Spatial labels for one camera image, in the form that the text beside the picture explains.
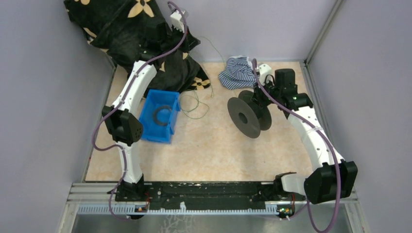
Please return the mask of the black cable spool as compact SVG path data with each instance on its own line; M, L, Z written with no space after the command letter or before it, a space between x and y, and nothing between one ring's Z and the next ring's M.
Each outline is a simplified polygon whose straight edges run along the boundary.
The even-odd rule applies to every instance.
M270 129L271 113L267 106L259 106L253 100L254 93L243 90L237 97L231 97L227 109L235 126L247 137L258 138L261 131Z

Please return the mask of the blue plastic bin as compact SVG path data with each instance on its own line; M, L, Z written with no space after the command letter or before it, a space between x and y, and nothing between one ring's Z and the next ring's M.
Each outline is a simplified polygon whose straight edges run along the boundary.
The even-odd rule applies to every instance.
M139 117L143 125L141 139L170 144L180 111L178 92L150 90Z

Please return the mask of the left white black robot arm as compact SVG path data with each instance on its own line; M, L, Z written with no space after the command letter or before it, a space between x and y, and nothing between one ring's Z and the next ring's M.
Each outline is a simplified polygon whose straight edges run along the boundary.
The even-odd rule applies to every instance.
M126 86L113 105L105 106L102 110L100 123L105 123L115 141L114 145L104 150L118 148L123 166L122 177L112 191L116 192L118 187L122 187L134 201L143 199L146 194L140 158L133 155L143 133L143 125L136 118L136 107L157 74L154 63L186 47L184 43L190 33L184 18L172 20L172 34L172 39L168 39L166 35L157 35L157 26L146 33L144 46L137 55Z

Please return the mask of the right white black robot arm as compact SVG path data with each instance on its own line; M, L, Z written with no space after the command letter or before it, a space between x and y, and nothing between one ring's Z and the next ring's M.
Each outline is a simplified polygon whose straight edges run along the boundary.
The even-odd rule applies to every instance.
M339 203L351 195L358 168L346 161L325 134L307 93L299 93L292 69L279 69L275 75L254 70L255 90L260 101L274 103L298 132L311 161L313 172L302 176L295 172L277 175L274 195L286 200L292 193L306 196L312 204Z

